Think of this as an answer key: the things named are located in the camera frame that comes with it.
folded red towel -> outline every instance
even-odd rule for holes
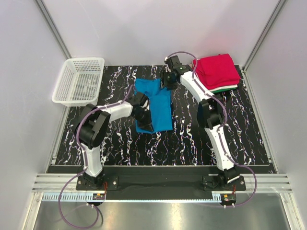
[[[239,84],[240,76],[229,54],[204,57],[197,63],[196,73],[208,90]]]

blue towel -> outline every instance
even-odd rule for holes
[[[136,123],[138,133],[156,133],[173,130],[171,114],[171,91],[160,89],[160,79],[146,80],[137,78],[136,90],[144,93],[149,98],[149,109],[152,116],[153,132],[140,129]]]

black marble-patterned mat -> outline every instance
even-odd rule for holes
[[[124,98],[136,78],[157,79],[162,66],[107,66],[104,69],[98,105]],[[241,78],[238,90],[220,93],[228,112],[225,136],[240,164],[269,164],[248,92]],[[198,105],[183,86],[172,92],[173,131],[138,134],[133,118],[109,124],[101,144],[104,165],[213,165],[214,152],[204,129],[196,119]],[[61,140],[56,164],[83,164],[72,133],[73,120],[82,108],[72,107]]]

robotic arm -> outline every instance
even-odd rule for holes
[[[105,138],[108,123],[122,117],[132,116],[138,121],[141,129],[153,131],[151,113],[149,110],[148,97],[137,92],[126,101],[119,101],[106,106],[94,106],[88,104],[82,111],[75,124],[75,134],[83,118],[92,110],[101,107],[102,109],[88,117],[80,130],[79,139],[84,145],[83,159],[87,158],[88,168],[84,177],[90,183],[101,186],[103,182],[102,165],[100,162],[100,144]]]
[[[185,86],[198,102],[197,121],[200,127],[204,128],[212,143],[216,156],[217,168],[222,172],[218,176],[221,184],[229,184],[240,177],[236,171],[235,165],[229,160],[232,159],[228,144],[225,139],[224,130],[219,129],[222,121],[222,108],[210,96],[214,96],[198,78],[193,78],[192,69],[189,65],[182,65],[178,56],[166,58],[167,68],[162,71],[161,88],[166,87],[173,90],[177,87],[177,83]]]

mesh basket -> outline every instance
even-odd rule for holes
[[[105,60],[71,58],[64,62],[52,101],[65,106],[97,105]]]

